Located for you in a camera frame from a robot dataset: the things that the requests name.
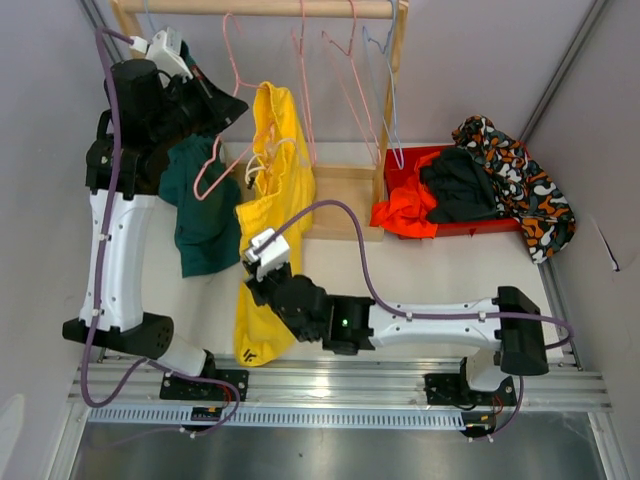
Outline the blue hanger with green shorts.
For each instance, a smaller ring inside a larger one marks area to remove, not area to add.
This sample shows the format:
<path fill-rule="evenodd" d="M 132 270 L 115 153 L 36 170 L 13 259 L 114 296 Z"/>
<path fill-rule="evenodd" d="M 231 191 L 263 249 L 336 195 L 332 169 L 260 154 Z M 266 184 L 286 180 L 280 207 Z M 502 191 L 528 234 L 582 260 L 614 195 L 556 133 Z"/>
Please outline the blue hanger with green shorts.
<path fill-rule="evenodd" d="M 150 12 L 149 0 L 143 0 L 143 6 L 144 6 L 144 15 L 149 25 L 150 31 L 152 34 L 154 34 L 157 31 L 157 29 L 156 29 L 156 23 L 154 22 L 153 15 Z"/>

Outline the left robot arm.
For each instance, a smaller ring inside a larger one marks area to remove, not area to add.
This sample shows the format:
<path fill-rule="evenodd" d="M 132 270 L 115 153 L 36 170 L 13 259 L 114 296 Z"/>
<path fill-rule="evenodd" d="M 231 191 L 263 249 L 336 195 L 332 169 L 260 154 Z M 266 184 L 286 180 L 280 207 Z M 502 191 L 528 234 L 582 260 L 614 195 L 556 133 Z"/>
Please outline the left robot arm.
<path fill-rule="evenodd" d="M 109 72 L 104 89 L 117 106 L 102 112 L 86 154 L 93 221 L 87 293 L 62 336 L 178 371 L 182 388 L 204 400 L 217 387 L 213 354 L 181 338 L 170 317 L 143 309 L 145 239 L 169 150 L 223 131 L 248 106 L 216 87 L 193 60 L 169 67 L 133 59 Z"/>

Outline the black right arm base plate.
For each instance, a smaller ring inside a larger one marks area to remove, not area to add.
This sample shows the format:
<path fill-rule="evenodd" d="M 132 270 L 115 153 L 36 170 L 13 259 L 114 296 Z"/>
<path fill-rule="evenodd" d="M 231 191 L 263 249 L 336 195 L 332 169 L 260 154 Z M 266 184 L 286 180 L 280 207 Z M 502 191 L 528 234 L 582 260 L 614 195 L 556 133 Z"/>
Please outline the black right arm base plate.
<path fill-rule="evenodd" d="M 432 373 L 423 377 L 427 403 L 469 410 L 472 407 L 515 406 L 517 403 L 512 377 L 504 379 L 490 392 L 471 390 L 460 373 Z"/>

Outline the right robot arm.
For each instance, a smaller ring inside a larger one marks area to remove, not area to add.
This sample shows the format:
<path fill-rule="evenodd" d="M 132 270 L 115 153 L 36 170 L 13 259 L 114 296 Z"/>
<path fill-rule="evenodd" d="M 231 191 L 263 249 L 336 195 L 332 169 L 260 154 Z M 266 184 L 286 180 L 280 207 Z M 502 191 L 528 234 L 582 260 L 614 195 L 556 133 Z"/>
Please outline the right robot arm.
<path fill-rule="evenodd" d="M 548 373 L 539 309 L 521 290 L 501 286 L 492 298 L 454 305 L 420 305 L 390 312 L 369 297 L 333 295 L 284 262 L 264 270 L 246 260 L 245 281 L 258 306 L 268 307 L 298 342 L 318 342 L 336 355 L 405 344 L 476 348 L 462 361 L 458 395 L 479 403 L 509 376 Z"/>

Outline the dark navy shorts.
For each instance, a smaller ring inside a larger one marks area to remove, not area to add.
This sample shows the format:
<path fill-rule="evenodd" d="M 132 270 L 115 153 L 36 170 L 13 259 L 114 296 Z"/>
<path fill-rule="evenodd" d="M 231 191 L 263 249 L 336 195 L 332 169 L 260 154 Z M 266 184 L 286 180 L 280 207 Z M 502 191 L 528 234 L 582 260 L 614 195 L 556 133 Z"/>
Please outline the dark navy shorts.
<path fill-rule="evenodd" d="M 436 200 L 436 206 L 427 214 L 431 223 L 479 222 L 500 217 L 490 176 L 466 150 L 442 150 L 429 165 L 419 169 L 419 178 Z"/>

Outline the orange camouflage shorts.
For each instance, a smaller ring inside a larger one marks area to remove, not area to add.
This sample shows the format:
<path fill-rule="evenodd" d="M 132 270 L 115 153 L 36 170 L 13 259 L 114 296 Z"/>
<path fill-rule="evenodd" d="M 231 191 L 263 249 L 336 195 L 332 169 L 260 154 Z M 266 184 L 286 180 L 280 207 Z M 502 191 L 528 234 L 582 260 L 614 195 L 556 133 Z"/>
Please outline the orange camouflage shorts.
<path fill-rule="evenodd" d="M 498 212 L 519 223 L 533 263 L 540 265 L 566 248 L 577 230 L 576 217 L 525 143 L 482 115 L 464 120 L 451 137 L 489 175 Z"/>

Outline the pink wire hanger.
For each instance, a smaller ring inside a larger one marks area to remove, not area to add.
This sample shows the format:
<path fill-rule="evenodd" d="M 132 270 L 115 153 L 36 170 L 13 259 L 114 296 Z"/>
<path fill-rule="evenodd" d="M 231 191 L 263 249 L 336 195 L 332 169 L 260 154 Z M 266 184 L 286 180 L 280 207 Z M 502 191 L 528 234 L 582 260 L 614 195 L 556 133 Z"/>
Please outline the pink wire hanger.
<path fill-rule="evenodd" d="M 321 32 L 325 54 L 330 62 L 338 81 L 339 88 L 344 95 L 346 104 L 353 117 L 357 130 L 364 142 L 364 146 L 373 166 L 379 166 L 381 154 L 379 141 L 374 133 L 372 115 L 358 69 L 354 59 L 354 41 L 358 16 L 355 2 L 348 1 L 351 19 L 351 30 L 345 43 L 336 41 L 327 31 Z"/>

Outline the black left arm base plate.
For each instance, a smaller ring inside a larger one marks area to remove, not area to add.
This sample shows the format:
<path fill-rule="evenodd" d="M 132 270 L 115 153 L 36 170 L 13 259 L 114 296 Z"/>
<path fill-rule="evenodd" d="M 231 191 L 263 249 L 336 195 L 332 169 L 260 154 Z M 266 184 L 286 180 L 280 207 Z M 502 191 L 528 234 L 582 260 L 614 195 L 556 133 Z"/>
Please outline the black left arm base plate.
<path fill-rule="evenodd" d="M 249 384 L 248 370 L 218 370 L 215 379 L 219 382 L 226 382 L 234 386 L 240 394 L 241 402 L 246 399 Z M 226 385 L 186 380 L 177 376 L 167 377 L 163 380 L 160 386 L 159 397 L 162 400 L 211 402 L 232 402 L 235 398 L 231 389 Z"/>

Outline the green shorts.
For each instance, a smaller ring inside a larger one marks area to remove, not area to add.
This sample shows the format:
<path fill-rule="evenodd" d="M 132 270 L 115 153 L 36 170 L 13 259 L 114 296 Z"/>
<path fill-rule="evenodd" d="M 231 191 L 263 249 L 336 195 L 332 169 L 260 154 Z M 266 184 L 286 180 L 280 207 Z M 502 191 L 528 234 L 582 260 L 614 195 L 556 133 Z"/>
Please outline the green shorts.
<path fill-rule="evenodd" d="M 205 168 L 199 187 L 221 183 L 202 201 L 193 194 L 199 172 L 219 151 L 213 133 L 193 134 L 168 150 L 168 167 L 161 175 L 159 197 L 176 208 L 174 242 L 184 278 L 218 273 L 239 262 L 238 182 L 223 176 L 226 166 L 217 161 Z"/>

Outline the yellow shorts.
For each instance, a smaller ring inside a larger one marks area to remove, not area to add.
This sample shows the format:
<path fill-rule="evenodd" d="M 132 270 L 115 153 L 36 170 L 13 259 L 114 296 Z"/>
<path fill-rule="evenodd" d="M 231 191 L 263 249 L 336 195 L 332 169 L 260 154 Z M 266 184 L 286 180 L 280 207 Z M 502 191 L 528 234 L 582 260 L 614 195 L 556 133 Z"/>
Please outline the yellow shorts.
<path fill-rule="evenodd" d="M 256 92 L 253 116 L 256 128 L 253 151 L 266 159 L 266 169 L 258 173 L 254 182 L 254 199 L 236 208 L 241 250 L 257 234 L 269 227 L 279 228 L 310 206 L 316 190 L 290 90 L 263 82 Z M 239 365 L 264 365 L 285 353 L 294 341 L 269 307 L 256 305 L 250 290 L 241 284 L 234 329 L 234 355 Z"/>

